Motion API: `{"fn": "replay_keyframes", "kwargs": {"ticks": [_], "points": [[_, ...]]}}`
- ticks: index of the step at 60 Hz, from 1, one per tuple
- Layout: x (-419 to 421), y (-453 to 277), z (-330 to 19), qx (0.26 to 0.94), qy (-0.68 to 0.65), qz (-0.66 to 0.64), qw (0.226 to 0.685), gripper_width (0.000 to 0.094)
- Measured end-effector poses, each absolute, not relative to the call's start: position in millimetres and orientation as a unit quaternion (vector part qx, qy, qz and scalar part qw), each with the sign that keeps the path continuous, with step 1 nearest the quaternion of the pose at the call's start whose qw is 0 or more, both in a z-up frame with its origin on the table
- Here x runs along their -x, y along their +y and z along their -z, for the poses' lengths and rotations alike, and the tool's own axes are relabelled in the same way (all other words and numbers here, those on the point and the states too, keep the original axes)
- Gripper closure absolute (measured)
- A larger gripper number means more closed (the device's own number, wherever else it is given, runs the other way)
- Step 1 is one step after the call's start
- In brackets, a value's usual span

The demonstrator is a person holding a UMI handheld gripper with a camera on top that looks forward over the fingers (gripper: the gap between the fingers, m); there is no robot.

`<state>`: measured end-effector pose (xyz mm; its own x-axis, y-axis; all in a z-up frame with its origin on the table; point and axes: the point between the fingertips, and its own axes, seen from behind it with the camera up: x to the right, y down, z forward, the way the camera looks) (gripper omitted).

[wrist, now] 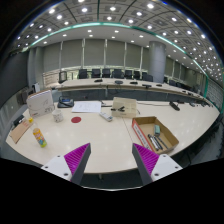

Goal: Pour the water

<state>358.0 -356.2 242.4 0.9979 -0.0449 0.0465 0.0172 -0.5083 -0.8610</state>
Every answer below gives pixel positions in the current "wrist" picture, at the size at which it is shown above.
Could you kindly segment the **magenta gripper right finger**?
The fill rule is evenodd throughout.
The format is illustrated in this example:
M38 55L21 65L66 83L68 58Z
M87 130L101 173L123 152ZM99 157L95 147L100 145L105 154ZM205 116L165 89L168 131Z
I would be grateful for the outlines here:
M182 169L167 154L158 155L136 143L132 146L132 154L135 158L143 185L152 183Z

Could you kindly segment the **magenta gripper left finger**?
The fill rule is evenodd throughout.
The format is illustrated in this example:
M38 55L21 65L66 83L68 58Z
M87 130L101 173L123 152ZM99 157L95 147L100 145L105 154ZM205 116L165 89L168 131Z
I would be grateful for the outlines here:
M91 144L84 144L66 155L58 155L42 166L42 169L68 180L74 184L81 183L84 170L91 154Z

